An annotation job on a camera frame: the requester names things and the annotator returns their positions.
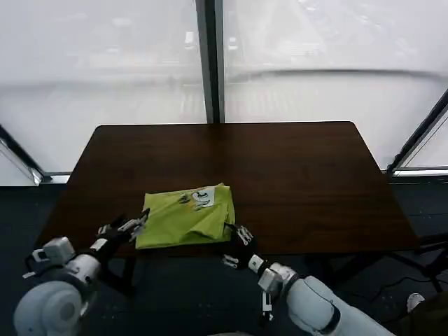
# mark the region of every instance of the green t-shirt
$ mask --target green t-shirt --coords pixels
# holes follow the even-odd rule
[[[207,244],[230,239],[235,224],[230,187],[218,184],[191,190],[145,194],[143,210],[150,215],[136,249]]]

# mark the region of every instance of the dark floor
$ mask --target dark floor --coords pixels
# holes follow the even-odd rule
[[[33,285],[33,280],[25,281],[21,277],[25,272],[22,261],[32,250],[63,188],[50,185],[0,190],[2,335],[15,334],[14,308]],[[393,189],[418,235],[448,231],[448,183],[394,184]],[[433,256],[406,254],[421,262]],[[279,257],[278,261],[309,274],[301,256]],[[120,267],[122,261],[114,263],[115,267]],[[381,286],[403,276],[423,279],[413,269],[383,259],[339,286],[336,293],[378,321],[396,319],[403,313],[410,293],[420,292],[426,297],[435,294],[429,283],[404,281],[385,290],[372,304],[367,301],[366,298],[371,298]],[[440,278],[448,281],[446,274]],[[235,330],[254,335],[301,335],[285,314],[277,314],[274,321],[261,330],[258,327],[260,291],[256,280],[249,272],[236,272],[222,266],[218,258],[141,261],[134,279],[138,295],[133,300],[101,287],[96,305],[84,321],[82,335],[207,335]]]

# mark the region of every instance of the table leg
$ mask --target table leg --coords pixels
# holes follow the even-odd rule
[[[101,270],[100,280],[123,295],[133,296],[135,287],[132,285],[132,276],[136,261],[135,257],[126,258],[122,276],[118,276],[112,273],[108,267],[104,267]]]
[[[383,253],[359,253],[339,270],[333,272],[332,276],[327,280],[327,285],[335,287],[338,284],[348,281],[383,257]]]
[[[135,264],[137,263],[137,258],[128,257],[125,261],[125,268],[123,270],[123,280],[126,281],[130,286],[132,286],[132,279],[134,277]]]

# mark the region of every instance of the metal window frame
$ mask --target metal window frame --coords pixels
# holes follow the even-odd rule
[[[223,0],[196,0],[206,119],[224,123]]]
[[[411,137],[406,141],[393,162],[387,167],[388,176],[409,176],[410,172],[414,175],[424,174],[423,171],[438,171],[438,174],[448,174],[444,167],[406,167],[409,162],[424,146],[431,140],[431,137],[438,131],[435,127],[445,117],[448,111],[448,89],[444,92],[438,102],[431,109],[430,113],[416,128]]]

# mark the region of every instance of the tabletop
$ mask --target tabletop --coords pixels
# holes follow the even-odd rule
[[[100,126],[38,238],[76,249],[145,193],[224,183],[261,254],[414,249],[417,238],[351,122]],[[118,256],[198,256],[215,244]]]

